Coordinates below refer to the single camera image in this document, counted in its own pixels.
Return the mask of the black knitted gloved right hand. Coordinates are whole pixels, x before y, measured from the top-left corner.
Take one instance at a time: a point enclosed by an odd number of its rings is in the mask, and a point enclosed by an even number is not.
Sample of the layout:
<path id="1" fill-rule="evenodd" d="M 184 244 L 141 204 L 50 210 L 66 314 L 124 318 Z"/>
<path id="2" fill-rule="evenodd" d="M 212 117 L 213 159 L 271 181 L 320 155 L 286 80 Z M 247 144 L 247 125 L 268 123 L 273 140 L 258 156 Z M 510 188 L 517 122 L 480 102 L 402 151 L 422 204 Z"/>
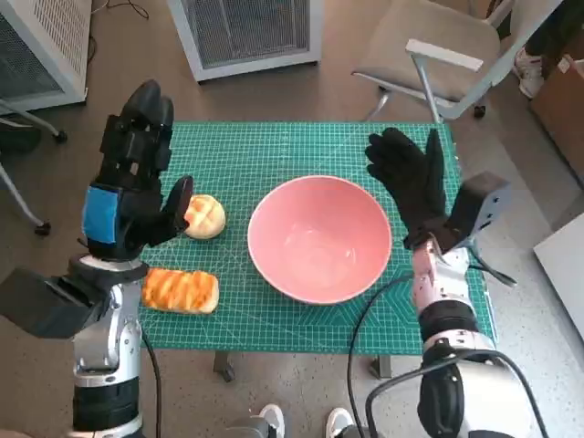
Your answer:
<path id="1" fill-rule="evenodd" d="M 438 131 L 430 129 L 424 149 L 395 128 L 372 133 L 365 155 L 369 175 L 391 195 L 407 228 L 404 246 L 414 249 L 437 235 L 447 221 Z"/>

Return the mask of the bare black left hand blue tape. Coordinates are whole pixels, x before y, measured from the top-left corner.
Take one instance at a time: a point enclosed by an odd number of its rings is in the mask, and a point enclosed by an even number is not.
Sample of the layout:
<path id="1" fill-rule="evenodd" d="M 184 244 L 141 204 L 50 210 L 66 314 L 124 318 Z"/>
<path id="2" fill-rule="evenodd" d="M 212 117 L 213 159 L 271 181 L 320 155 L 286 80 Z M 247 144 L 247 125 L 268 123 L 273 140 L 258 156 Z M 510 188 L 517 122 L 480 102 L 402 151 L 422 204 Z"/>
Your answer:
<path id="1" fill-rule="evenodd" d="M 193 177 L 184 175 L 162 195 L 161 174 L 172 151 L 172 100 L 154 79 L 143 82 L 120 114 L 110 115 L 99 151 L 99 172 L 91 181 L 82 212 L 82 233 L 89 253 L 123 262 L 138 258 L 182 233 L 193 195 Z"/>

